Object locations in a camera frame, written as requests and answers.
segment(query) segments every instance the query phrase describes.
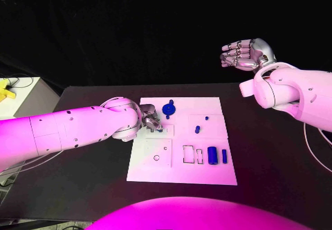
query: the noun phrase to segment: black curtain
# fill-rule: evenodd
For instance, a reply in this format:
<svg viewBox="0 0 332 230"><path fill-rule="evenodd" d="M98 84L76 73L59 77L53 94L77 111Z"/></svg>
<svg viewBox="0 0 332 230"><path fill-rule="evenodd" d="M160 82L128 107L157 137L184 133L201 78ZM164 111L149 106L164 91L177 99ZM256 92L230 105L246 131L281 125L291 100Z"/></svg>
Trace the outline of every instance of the black curtain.
<svg viewBox="0 0 332 230"><path fill-rule="evenodd" d="M0 0L0 72L40 76L59 92L69 85L240 82L252 73L220 67L220 46L256 37L278 61L330 70L323 18L239 4Z"/></svg>

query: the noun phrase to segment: yellow object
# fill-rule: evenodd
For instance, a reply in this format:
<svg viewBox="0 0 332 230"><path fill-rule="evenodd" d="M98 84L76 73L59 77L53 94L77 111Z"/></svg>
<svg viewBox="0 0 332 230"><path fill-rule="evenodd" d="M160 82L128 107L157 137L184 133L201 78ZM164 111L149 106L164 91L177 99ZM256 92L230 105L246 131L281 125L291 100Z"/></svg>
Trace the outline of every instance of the yellow object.
<svg viewBox="0 0 332 230"><path fill-rule="evenodd" d="M12 92L9 92L8 90L5 90L5 86L7 86L8 83L9 83L9 82L8 82L7 79L0 80L0 101L1 101L5 97L8 97L8 98L11 98L11 99L15 98L15 94L14 94Z"/></svg>

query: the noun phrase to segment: black cloth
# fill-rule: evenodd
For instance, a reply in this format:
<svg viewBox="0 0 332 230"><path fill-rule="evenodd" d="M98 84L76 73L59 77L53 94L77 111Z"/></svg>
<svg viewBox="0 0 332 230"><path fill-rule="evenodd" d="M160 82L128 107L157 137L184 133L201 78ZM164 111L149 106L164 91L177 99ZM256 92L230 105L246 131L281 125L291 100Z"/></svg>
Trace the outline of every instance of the black cloth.
<svg viewBox="0 0 332 230"><path fill-rule="evenodd" d="M252 97L238 84L99 86L66 88L56 111L99 105L106 99L219 97L238 186L126 182L132 142L116 139L66 150L21 172L0 206L1 218L95 221L139 201L194 196L264 209L314 229L332 229L332 174L314 161L302 124ZM307 127L311 149L332 168L332 150Z"/></svg>
<svg viewBox="0 0 332 230"><path fill-rule="evenodd" d="M307 16L302 4L300 11L258 5L1 0L0 72L38 75L59 90L240 82L252 73L220 68L220 47L256 37L271 45L278 61L330 70L323 7L314 15L310 4Z"/></svg>

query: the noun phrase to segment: robotic arm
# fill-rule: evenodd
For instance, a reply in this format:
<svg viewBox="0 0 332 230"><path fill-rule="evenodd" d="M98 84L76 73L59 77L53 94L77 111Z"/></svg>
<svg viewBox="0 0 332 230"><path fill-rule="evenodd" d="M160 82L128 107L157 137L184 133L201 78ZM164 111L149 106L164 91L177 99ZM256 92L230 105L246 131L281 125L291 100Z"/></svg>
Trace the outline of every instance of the robotic arm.
<svg viewBox="0 0 332 230"><path fill-rule="evenodd" d="M277 62L259 38L233 42L222 51L222 67L255 73L253 79L239 84L242 96L253 95L262 108L284 111L298 121L332 132L332 74Z"/></svg>
<svg viewBox="0 0 332 230"><path fill-rule="evenodd" d="M22 160L105 140L135 138L141 127L162 130L151 104L115 97L100 106L0 121L0 172Z"/></svg>

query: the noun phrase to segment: white board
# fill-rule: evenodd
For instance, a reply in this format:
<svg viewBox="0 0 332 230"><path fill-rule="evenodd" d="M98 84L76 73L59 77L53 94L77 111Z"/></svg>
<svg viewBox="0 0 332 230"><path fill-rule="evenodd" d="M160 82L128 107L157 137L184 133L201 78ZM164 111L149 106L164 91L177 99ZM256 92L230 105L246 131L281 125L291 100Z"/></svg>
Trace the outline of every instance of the white board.
<svg viewBox="0 0 332 230"><path fill-rule="evenodd" d="M170 99L175 112L165 119L161 108ZM161 133L151 132L145 127L138 130L126 181L236 185L219 98L141 98L139 104L155 106L164 130ZM216 147L216 165L207 163L210 146ZM226 150L225 164L222 150ZM193 160L183 163L188 161L183 158L191 155Z"/></svg>

